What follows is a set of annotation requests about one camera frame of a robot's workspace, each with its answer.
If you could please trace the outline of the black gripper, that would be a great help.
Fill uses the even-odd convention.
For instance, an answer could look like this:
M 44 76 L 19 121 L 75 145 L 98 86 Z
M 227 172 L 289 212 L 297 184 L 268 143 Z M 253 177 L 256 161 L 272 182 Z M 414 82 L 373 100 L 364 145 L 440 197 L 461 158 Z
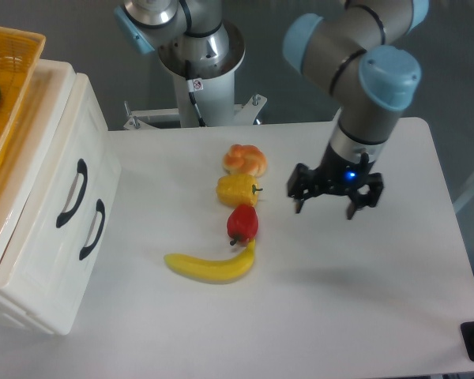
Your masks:
M 295 204 L 295 213 L 299 214 L 305 201 L 318 197 L 322 193 L 348 196 L 350 204 L 346 209 L 346 218 L 351 220 L 357 211 L 378 204 L 384 182 L 381 173 L 370 174 L 374 162 L 364 152 L 358 155 L 357 162 L 348 161 L 334 151 L 328 144 L 320 165 L 311 170 L 303 163 L 297 163 L 287 182 L 287 195 Z M 366 193 L 360 189 L 368 187 Z

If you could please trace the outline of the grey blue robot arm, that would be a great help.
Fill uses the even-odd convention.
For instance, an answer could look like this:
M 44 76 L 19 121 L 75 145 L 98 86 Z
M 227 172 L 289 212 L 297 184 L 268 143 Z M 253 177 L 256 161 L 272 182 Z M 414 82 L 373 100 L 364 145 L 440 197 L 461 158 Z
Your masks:
M 296 165 L 287 184 L 297 208 L 322 194 L 346 196 L 346 216 L 373 208 L 384 188 L 372 167 L 412 102 L 421 68 L 393 42 L 420 24 L 426 1 L 347 1 L 333 21 L 307 13 L 287 30 L 285 60 L 340 104 L 320 165 Z M 175 84 L 183 127 L 230 126 L 235 70 L 245 45 L 219 1 L 124 1 L 115 19 L 131 44 L 156 52 Z

